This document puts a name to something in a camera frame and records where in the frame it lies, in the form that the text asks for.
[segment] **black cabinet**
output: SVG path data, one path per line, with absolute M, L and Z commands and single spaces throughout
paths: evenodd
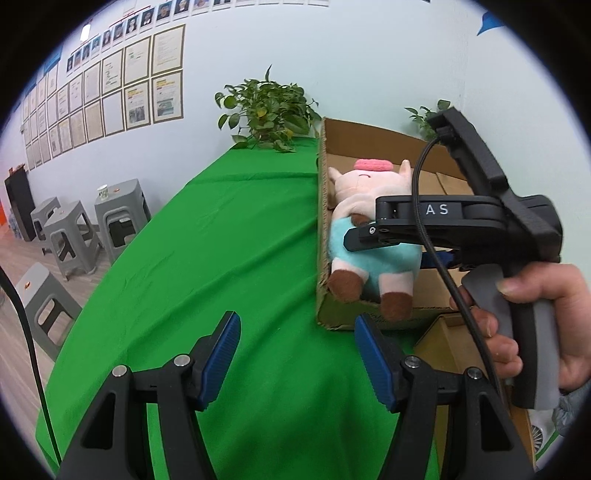
M 31 212 L 35 209 L 29 179 L 24 167 L 20 167 L 4 180 L 10 207 L 17 220 L 18 228 L 22 237 L 30 242 L 36 237 Z

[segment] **green tablecloth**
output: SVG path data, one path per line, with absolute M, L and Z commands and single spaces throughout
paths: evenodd
M 199 414 L 218 478 L 377 478 L 396 416 L 376 401 L 352 334 L 314 321 L 316 152 L 311 139 L 295 154 L 230 150 L 137 236 L 49 380 L 62 455 L 115 365 L 160 367 L 236 310 L 240 345 L 217 401 Z M 148 422 L 156 478 L 166 479 L 156 406 Z M 55 466 L 42 417 L 37 440 Z M 436 463 L 432 454 L 429 478 Z

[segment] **gripper handle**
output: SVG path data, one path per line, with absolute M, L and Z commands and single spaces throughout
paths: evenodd
M 560 352 L 554 317 L 554 303 L 511 303 L 500 294 L 496 284 L 504 277 L 500 265 L 480 265 L 468 272 L 462 285 L 475 304 L 499 320 L 498 333 L 514 338 L 519 345 L 523 370 L 514 379 L 513 405 L 534 410 L 558 406 L 558 369 Z

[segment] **potted plant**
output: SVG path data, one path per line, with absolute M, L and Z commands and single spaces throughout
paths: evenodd
M 279 152 L 294 152 L 295 135 L 307 136 L 313 129 L 316 136 L 316 122 L 320 115 L 312 108 L 318 102 L 306 99 L 306 93 L 296 83 L 281 85 L 269 80 L 268 68 L 264 80 L 244 80 L 239 85 L 226 85 L 227 94 L 218 92 L 215 101 L 218 107 L 230 110 L 218 120 L 220 129 L 227 123 L 230 130 L 238 127 L 232 135 L 234 148 L 257 145 L 261 148 L 274 148 Z M 247 127 L 240 125 L 246 119 Z M 241 135 L 247 129 L 249 135 Z
M 431 125 L 427 123 L 427 118 L 430 118 L 443 110 L 447 110 L 451 105 L 452 103 L 449 100 L 439 100 L 437 102 L 437 112 L 433 112 L 426 106 L 422 106 L 420 109 L 425 111 L 424 115 L 420 114 L 418 110 L 411 107 L 406 107 L 405 110 L 412 113 L 409 118 L 413 119 L 413 122 L 418 125 L 418 132 L 423 140 L 430 141 L 433 140 L 437 134 L 431 128 Z

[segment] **stool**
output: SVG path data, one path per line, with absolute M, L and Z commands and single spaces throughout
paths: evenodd
M 108 197 L 95 200 L 99 230 L 111 265 L 127 247 L 125 237 L 137 234 L 152 219 L 138 179 L 108 188 Z
M 78 225 L 81 217 L 85 225 Z M 68 273 L 75 268 L 81 268 L 88 274 L 95 272 L 100 242 L 79 200 L 56 210 L 43 229 L 66 281 Z
M 57 198 L 51 197 L 31 212 L 31 220 L 33 221 L 33 227 L 35 227 L 37 238 L 41 243 L 41 251 L 43 251 L 43 255 L 45 255 L 46 252 L 51 251 L 51 245 L 49 240 L 47 240 L 43 227 L 47 223 L 48 218 L 53 215 L 55 209 L 58 209 L 59 207 L 60 202 Z
M 25 307 L 33 339 L 55 362 L 61 346 L 49 338 L 49 330 L 60 313 L 76 320 L 82 308 L 64 286 L 40 263 L 34 264 L 17 284 L 18 296 Z M 41 312 L 53 300 L 53 308 L 43 324 L 39 325 Z

